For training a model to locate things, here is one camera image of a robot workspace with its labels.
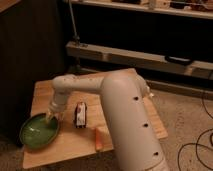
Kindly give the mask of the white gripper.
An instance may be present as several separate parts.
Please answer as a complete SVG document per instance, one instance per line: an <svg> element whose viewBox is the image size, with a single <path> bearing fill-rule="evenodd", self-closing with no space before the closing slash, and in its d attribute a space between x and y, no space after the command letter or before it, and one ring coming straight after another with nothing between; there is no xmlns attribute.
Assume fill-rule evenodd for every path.
<svg viewBox="0 0 213 171"><path fill-rule="evenodd" d="M64 94L54 94L52 100L49 104L49 110L52 113L59 113L59 121L63 121L65 113L61 113L66 109L67 106L67 96ZM53 118L53 114L51 112L47 112L45 116L46 124L49 124L51 119Z"/></svg>

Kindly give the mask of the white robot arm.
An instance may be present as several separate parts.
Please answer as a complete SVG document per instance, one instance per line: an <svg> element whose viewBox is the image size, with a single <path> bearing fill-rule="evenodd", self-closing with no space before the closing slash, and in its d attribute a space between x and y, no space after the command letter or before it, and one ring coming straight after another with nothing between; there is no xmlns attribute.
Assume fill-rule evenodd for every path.
<svg viewBox="0 0 213 171"><path fill-rule="evenodd" d="M144 106L149 88L141 76L123 71L96 78L64 75L55 77L52 86L47 118L65 111L73 91L99 94L121 170L170 171Z"/></svg>

